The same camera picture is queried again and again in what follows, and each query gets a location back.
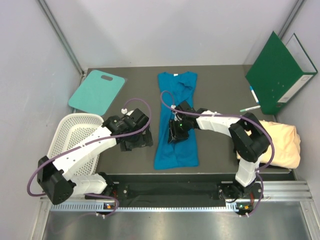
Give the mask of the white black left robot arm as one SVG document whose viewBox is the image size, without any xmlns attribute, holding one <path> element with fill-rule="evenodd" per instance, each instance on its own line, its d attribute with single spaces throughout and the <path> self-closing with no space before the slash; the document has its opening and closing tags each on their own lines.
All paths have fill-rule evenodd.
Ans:
<svg viewBox="0 0 320 240">
<path fill-rule="evenodd" d="M 73 149 L 55 156 L 53 161 L 42 157 L 38 161 L 37 183 L 53 205 L 87 194 L 109 198 L 114 191 L 110 177 L 105 173 L 78 175 L 77 171 L 116 145 L 121 151 L 152 146 L 149 124 L 150 118 L 138 108 L 122 117 L 109 117 L 90 136 Z"/>
</svg>

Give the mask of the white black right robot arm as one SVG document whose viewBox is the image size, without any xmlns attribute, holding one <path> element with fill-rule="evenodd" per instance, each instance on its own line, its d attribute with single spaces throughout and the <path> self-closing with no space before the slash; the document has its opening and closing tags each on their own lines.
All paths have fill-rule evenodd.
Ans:
<svg viewBox="0 0 320 240">
<path fill-rule="evenodd" d="M 256 116 L 225 115 L 205 108 L 195 110 L 187 101 L 171 105 L 169 109 L 174 119 L 169 121 L 168 143 L 178 143 L 189 138 L 191 130 L 213 131 L 231 138 L 234 151 L 239 155 L 238 170 L 231 185 L 232 193 L 222 192 L 223 197 L 245 198 L 252 191 L 263 156 L 271 149 L 270 159 L 274 159 L 275 146 L 271 136 Z"/>
</svg>

